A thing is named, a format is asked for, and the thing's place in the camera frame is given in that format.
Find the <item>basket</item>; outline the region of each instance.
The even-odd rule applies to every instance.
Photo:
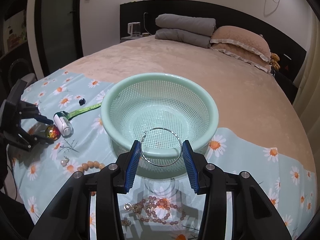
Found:
[[[195,152],[205,153],[218,127],[218,109],[198,84],[165,73],[145,73],[126,78],[114,85],[101,105],[103,126],[113,141],[116,154],[129,151],[144,132],[163,127],[175,132],[183,142],[189,140]],[[173,163],[180,144],[170,132],[147,133],[142,148],[152,162]],[[137,174],[149,178],[170,178],[185,172],[182,157],[167,167],[157,167],[140,159]]]

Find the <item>light blue floral cloth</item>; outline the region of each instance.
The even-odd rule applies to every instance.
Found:
[[[71,112],[82,107],[99,103],[113,86],[111,83],[91,80],[82,74],[58,70],[28,87],[21,99],[38,104],[40,112],[50,119],[58,111]],[[86,104],[79,106],[79,99]],[[35,120],[23,120],[22,127],[30,133],[36,128]],[[97,160],[105,165],[116,161],[115,148],[106,134],[100,109],[92,110],[72,120],[74,133],[70,138],[61,137],[47,147],[36,146],[31,153],[8,148],[12,159],[14,178],[26,209],[34,223],[52,198],[63,186],[77,167],[87,161]],[[268,195],[285,221],[295,239],[308,225],[315,213],[316,179],[315,174],[306,171],[296,160],[278,153],[276,145],[264,148],[237,137],[227,128],[218,128],[209,144],[206,158],[226,172],[238,174],[248,171]],[[60,161],[67,156],[70,161],[62,167]],[[133,212],[124,209],[125,203],[137,203],[148,196],[165,198],[181,207],[186,216],[180,221],[182,213],[171,209],[167,224],[142,222]],[[227,231],[226,239],[231,239],[232,198],[227,193]],[[186,174],[164,180],[147,179],[136,176],[133,188],[127,195],[118,195],[122,220],[131,225],[123,226],[126,239],[196,239],[200,227],[205,196],[194,194]],[[167,213],[156,208],[158,217]],[[179,221],[170,225],[170,221]],[[91,239],[95,235],[95,197],[92,197],[90,211]]]

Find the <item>green strap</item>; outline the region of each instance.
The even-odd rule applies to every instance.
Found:
[[[88,107],[85,107],[85,108],[82,108],[82,109],[75,110],[75,111],[69,113],[68,116],[66,116],[66,118],[70,121],[75,116],[83,114],[83,113],[86,113],[86,112],[89,112],[89,111],[91,111],[93,109],[97,109],[100,106],[101,106],[101,103],[93,105],[93,106],[88,106]]]

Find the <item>headboard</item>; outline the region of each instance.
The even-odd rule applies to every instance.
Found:
[[[159,29],[155,24],[155,19],[163,13],[215,18],[217,28],[233,25],[256,34],[262,34],[268,42],[271,52],[278,54],[281,59],[280,72],[292,81],[297,76],[307,53],[293,39],[256,17],[225,6],[191,0],[145,0],[121,4],[120,37],[128,36],[127,25],[130,22],[141,22],[141,32],[147,32],[143,27],[145,12],[147,13],[145,14],[145,26],[151,34],[155,34]],[[285,60],[284,54],[291,58],[286,68],[281,64],[281,61]]]

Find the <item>beige curtain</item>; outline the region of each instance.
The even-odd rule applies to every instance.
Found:
[[[312,37],[307,60],[297,78],[299,84],[293,107],[308,136],[316,163],[318,205],[320,204],[320,22],[312,12]]]

